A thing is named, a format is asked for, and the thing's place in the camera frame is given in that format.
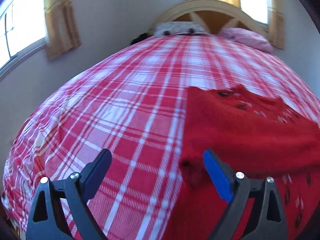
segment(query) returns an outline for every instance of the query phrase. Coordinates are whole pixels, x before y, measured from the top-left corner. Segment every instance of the wooden headboard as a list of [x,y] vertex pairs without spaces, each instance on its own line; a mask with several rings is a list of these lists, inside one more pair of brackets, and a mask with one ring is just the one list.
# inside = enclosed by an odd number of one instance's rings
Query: wooden headboard
[[160,15],[152,25],[171,21],[193,21],[208,32],[217,34],[222,28],[239,27],[266,37],[263,26],[240,8],[218,0],[189,0],[172,7]]

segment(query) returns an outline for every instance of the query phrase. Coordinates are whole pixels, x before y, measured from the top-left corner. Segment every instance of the pink cushion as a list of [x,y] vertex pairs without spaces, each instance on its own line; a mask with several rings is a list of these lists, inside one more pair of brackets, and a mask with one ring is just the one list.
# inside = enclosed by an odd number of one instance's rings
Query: pink cushion
[[220,36],[242,43],[251,48],[258,49],[267,53],[273,53],[270,42],[260,34],[242,28],[222,29]]

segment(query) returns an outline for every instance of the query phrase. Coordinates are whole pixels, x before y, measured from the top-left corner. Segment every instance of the metal screw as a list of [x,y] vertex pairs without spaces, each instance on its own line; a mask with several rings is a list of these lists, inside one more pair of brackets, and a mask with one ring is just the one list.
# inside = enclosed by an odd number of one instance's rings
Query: metal screw
[[244,178],[244,174],[243,174],[242,172],[238,171],[238,172],[236,173],[236,177],[237,177],[238,179],[243,179],[243,178]]
[[43,177],[43,178],[41,178],[40,183],[46,184],[48,182],[48,180],[49,179],[47,177]]
[[274,183],[275,180],[274,180],[273,177],[267,177],[267,182],[269,182],[269,183]]
[[79,176],[80,176],[80,174],[79,174],[78,172],[74,172],[74,173],[72,173],[72,174],[70,175],[70,178],[71,178],[71,179],[77,179],[77,178],[79,178]]

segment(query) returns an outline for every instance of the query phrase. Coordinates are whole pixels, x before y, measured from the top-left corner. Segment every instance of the white wall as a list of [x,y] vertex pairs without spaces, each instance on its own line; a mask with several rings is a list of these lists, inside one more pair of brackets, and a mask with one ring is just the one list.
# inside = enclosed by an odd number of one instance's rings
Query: white wall
[[299,0],[283,0],[285,50],[281,58],[320,97],[320,34]]
[[72,0],[82,46],[51,62],[41,49],[0,81],[0,176],[11,141],[47,97],[75,75],[127,47],[162,12],[182,1]]

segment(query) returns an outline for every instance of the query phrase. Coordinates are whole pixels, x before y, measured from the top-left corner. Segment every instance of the plaid bedspread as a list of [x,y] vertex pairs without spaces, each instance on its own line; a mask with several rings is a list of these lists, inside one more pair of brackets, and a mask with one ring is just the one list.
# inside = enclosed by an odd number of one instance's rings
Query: plaid bedspread
[[239,83],[320,121],[318,98],[277,57],[214,35],[149,38],[74,77],[26,120],[4,168],[9,216],[25,231],[40,178],[65,179],[108,148],[89,209],[111,240],[160,239],[182,183],[185,88]]

